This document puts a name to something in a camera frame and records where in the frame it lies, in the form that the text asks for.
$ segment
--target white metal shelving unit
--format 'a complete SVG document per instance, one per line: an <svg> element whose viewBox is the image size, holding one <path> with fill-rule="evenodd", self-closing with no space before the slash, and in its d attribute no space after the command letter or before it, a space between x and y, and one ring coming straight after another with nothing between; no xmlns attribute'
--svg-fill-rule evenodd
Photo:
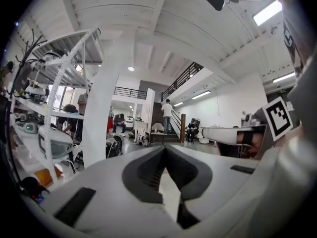
<svg viewBox="0 0 317 238"><path fill-rule="evenodd" d="M97 27L92 28L89 31L80 31L72 35L65 36L54 41L45 43L39 48L33 51L33 54L41 58L45 55L46 51L53 48L62 49L61 43L68 43L64 47L64 51L70 51L68 56L61 59L50 60L46 62L46 70L38 73L36 82L41 84L53 85L50 93L50 97L47 104L36 104L29 100L22 98L15 98L13 101L18 101L25 105L27 108L45 116L45 155L41 152L38 142L37 134L29 134L18 129L15 124L13 115L11 116L11 123L15 129L16 134L27 148L28 153L18 154L17 158L23 169L29 173L43 168L47 168L50 171L54 186L59 185L54 166L55 164L66 160L68 156L60 159L53 159L51 152L51 117L66 117L83 119L84 116L79 114L71 114L63 110L56 109L53 104L56 98L57 89L59 86L70 86L75 88L86 88L89 89L91 86L90 82L86 77L86 55L89 57L90 63L100 64L104 59L104 53L101 47L101 43L98 37ZM72 65L72 61L76 60L78 63L82 64L83 75L81 75L76 68ZM29 79L34 80L36 77L36 71L29 75ZM76 146L73 150L74 159L77 154L82 151L82 144Z"/></svg>

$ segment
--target ceiling light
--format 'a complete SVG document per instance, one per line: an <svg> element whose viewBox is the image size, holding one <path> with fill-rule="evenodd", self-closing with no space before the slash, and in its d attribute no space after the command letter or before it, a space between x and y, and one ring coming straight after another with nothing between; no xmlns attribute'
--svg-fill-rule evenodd
<svg viewBox="0 0 317 238"><path fill-rule="evenodd" d="M83 70L83 68L80 65L76 66L76 71L81 71L81 70Z"/></svg>
<svg viewBox="0 0 317 238"><path fill-rule="evenodd" d="M254 21L258 26L266 22L269 18L273 17L275 14L282 11L282 4L276 0L271 3L269 6L265 7L259 13L253 16Z"/></svg>
<svg viewBox="0 0 317 238"><path fill-rule="evenodd" d="M182 105L182 104L184 104L184 102L177 103L174 105L174 107L177 107L177 106Z"/></svg>
<svg viewBox="0 0 317 238"><path fill-rule="evenodd" d="M278 78L274 79L274 80L273 80L273 83L276 83L276 82L278 82L278 81L281 81L281 80L284 80L284 79L286 79L286 78L293 77L293 76L295 76L295 73L294 73L294 72L293 72L293 73L290 73L290 74L287 74L287 75L285 75L285 76L278 77Z"/></svg>
<svg viewBox="0 0 317 238"><path fill-rule="evenodd" d="M207 91L207 92L205 92L205 93L202 93L202 94L200 94L200 95L197 95L197 96L193 97L192 99L193 99L193 100L194 100L194 99L197 99L197 98L202 97L202 96L204 96L204 95L206 95L206 94L208 94L208 93L210 93L210 91Z"/></svg>

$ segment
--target white wooden ceiling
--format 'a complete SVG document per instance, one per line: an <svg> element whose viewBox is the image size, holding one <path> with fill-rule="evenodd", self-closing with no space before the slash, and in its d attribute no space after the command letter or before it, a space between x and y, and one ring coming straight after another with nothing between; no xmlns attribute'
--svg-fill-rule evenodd
<svg viewBox="0 0 317 238"><path fill-rule="evenodd" d="M122 28L133 25L139 33L185 43L204 56L198 61L190 52L154 47L150 41L136 38L135 75L142 80L170 84L194 60L221 73L226 82L258 71L268 85L292 70L282 39L282 13L260 27L252 19L271 1L229 3L218 12L206 0L34 0L12 38L30 41L30 29L36 28L37 35L43 33L52 40L103 22L100 38L106 51ZM263 46L255 45L272 28L275 35L263 41Z"/></svg>

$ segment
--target ceiling beam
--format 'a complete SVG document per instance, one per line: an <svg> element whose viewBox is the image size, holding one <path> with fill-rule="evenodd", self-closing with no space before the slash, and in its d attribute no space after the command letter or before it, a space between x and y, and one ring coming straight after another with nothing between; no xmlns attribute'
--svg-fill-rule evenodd
<svg viewBox="0 0 317 238"><path fill-rule="evenodd" d="M141 32L137 34L136 41L179 54L180 56L195 61L205 68L211 70L213 73L215 73L215 75L221 76L224 80L236 83L233 78L231 78L219 68L218 63L216 63L211 57L201 52L197 48L189 45L188 43L182 42L165 34L157 33L155 35L148 35L142 34Z"/></svg>
<svg viewBox="0 0 317 238"><path fill-rule="evenodd" d="M180 67L178 67L178 69L171 75L171 77L176 76L178 74L178 72L184 67L184 65L188 62L189 60L184 58L184 62L182 63L182 65Z"/></svg>
<svg viewBox="0 0 317 238"><path fill-rule="evenodd" d="M135 68L135 36L137 34L138 27L132 26L132 43L131 43L131 66Z"/></svg>
<svg viewBox="0 0 317 238"><path fill-rule="evenodd" d="M73 29L73 31L80 30L80 26L71 0L62 0L62 3L64 4L66 16L71 28Z"/></svg>
<svg viewBox="0 0 317 238"><path fill-rule="evenodd" d="M22 53L24 54L25 48L26 48L26 42L25 42L25 40L22 39L19 32L16 31L15 33L12 33L11 39L15 41L15 43L21 48Z"/></svg>
<svg viewBox="0 0 317 238"><path fill-rule="evenodd" d="M162 10L163 4L164 4L165 0L158 0L153 15L152 15L152 19L151 19L151 23L150 23L150 27L149 27L149 31L150 34L153 34L155 31L155 27L157 25L158 19L159 19L159 14L160 11Z"/></svg>
<svg viewBox="0 0 317 238"><path fill-rule="evenodd" d="M148 53L148 59L147 59L146 64L145 64L145 68L146 69L150 68L150 63L151 63L151 59L152 59L153 49L154 49L154 46L150 46L149 53Z"/></svg>
<svg viewBox="0 0 317 238"><path fill-rule="evenodd" d="M257 37L253 41L249 42L241 49L234 52L232 55L228 56L225 60L219 63L219 67L221 69L227 68L230 65L234 64L236 61L250 55L254 51L258 50L258 48L264 46L269 41L273 40L274 35L271 32L265 32L261 36Z"/></svg>
<svg viewBox="0 0 317 238"><path fill-rule="evenodd" d="M163 73L163 71L165 70L166 64L167 64L168 59L170 58L171 54L172 54L172 52L167 52L167 55L166 55L166 57L164 59L164 62L162 64L161 68L159 69L160 73Z"/></svg>
<svg viewBox="0 0 317 238"><path fill-rule="evenodd" d="M32 18L29 11L26 11L23 14L23 20L26 23L26 25L30 28L30 30L33 29L34 31L34 37L35 39L39 38L43 33L39 29L39 27L36 25L35 20ZM41 41L47 40L46 37L43 34L43 37L41 38Z"/></svg>

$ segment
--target white pillar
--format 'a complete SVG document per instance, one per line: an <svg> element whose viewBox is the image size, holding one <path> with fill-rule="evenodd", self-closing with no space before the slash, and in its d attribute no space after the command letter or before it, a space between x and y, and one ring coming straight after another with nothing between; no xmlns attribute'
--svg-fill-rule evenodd
<svg viewBox="0 0 317 238"><path fill-rule="evenodd" d="M106 158L106 128L111 100L120 72L131 66L134 39L135 28L131 28L114 41L94 80L83 125L85 168Z"/></svg>
<svg viewBox="0 0 317 238"><path fill-rule="evenodd" d="M154 99L155 99L155 91L152 89L148 89L146 103L149 107L149 115L148 115L148 133L151 133L151 123L152 123L152 115L153 115L153 107L154 107Z"/></svg>
<svg viewBox="0 0 317 238"><path fill-rule="evenodd" d="M138 104L137 103L134 103L134 108L133 108L133 119L135 119L137 117L137 107L138 107Z"/></svg>

